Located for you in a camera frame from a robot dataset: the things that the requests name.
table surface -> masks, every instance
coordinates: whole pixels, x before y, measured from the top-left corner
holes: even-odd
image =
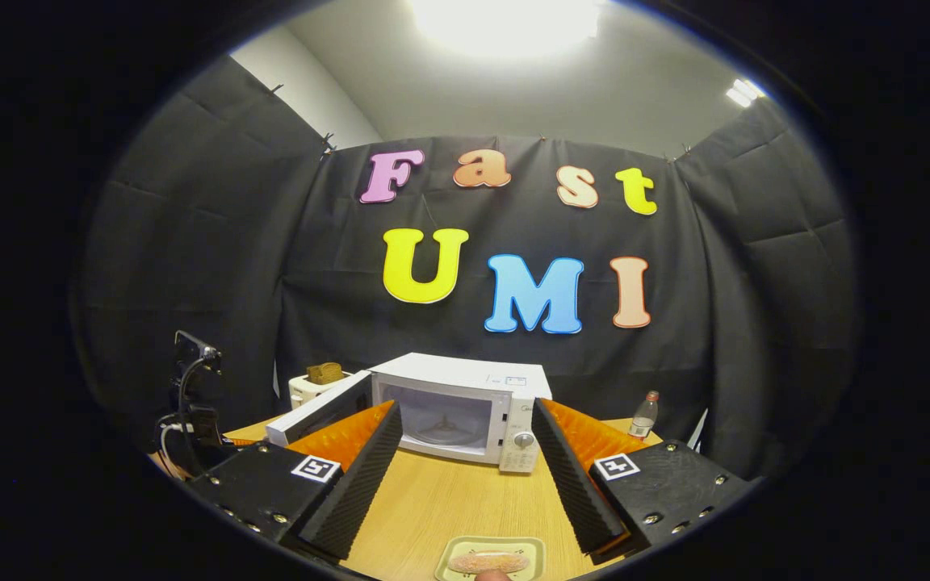
[[[225,435],[259,441],[270,422]],[[630,418],[605,423],[626,431]],[[646,441],[662,439],[651,433]],[[341,565],[377,579],[430,581],[447,543],[464,536],[540,538],[547,555],[540,581],[572,579],[620,559],[594,566],[580,552],[543,454],[533,474],[502,474],[492,464],[397,449]]]

plate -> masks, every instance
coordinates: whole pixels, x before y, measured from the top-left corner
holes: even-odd
[[[543,541],[536,537],[455,537],[447,543],[447,548],[443,550],[443,556],[440,563],[436,566],[436,578],[439,581],[469,581],[475,579],[472,573],[459,573],[453,571],[447,563],[457,556],[464,555],[469,551],[521,551],[523,555],[529,558],[529,566],[521,571],[508,573],[512,581],[535,581],[543,575],[543,565],[545,565],[545,550],[543,550]]]

microwave control knob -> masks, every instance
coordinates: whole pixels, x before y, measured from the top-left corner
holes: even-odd
[[[516,438],[514,438],[514,442],[516,442],[516,445],[519,446],[519,448],[527,448],[527,446],[533,445],[533,442],[535,441],[536,439],[531,433],[518,433],[516,434]]]

letter m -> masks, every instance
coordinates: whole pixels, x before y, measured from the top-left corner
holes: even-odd
[[[575,258],[555,258],[536,284],[526,262],[516,254],[496,254],[487,261],[497,279],[494,287],[494,314],[484,327],[495,333],[512,333],[519,327],[512,317],[512,306],[519,311],[527,331],[540,324],[545,333],[579,333],[582,324],[576,318],[576,284],[584,264]]]

cable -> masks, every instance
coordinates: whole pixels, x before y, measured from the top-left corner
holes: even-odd
[[[160,453],[162,453],[163,458],[167,460],[167,462],[170,462],[171,464],[174,464],[174,460],[171,460],[170,454],[167,453],[167,433],[170,430],[181,429],[181,427],[182,427],[181,424],[170,424],[170,425],[163,427],[163,431],[162,433],[160,433]]]
[[[196,371],[202,365],[206,359],[200,357],[199,359],[192,362],[192,365],[185,370],[185,373],[182,373],[182,380],[178,384],[178,422],[181,422],[182,435],[185,438],[185,446],[189,449],[189,456],[191,456],[192,464],[195,466],[196,474],[203,474],[203,466],[199,463],[199,458],[196,457],[195,448],[192,448],[192,438],[189,437],[188,430],[186,429],[187,422],[185,421],[185,386],[188,385],[189,378],[191,378],[192,373]]]
[[[166,416],[159,416],[156,420],[156,425],[160,428],[165,427],[167,424],[174,422],[174,417],[178,415],[178,412],[167,413]]]

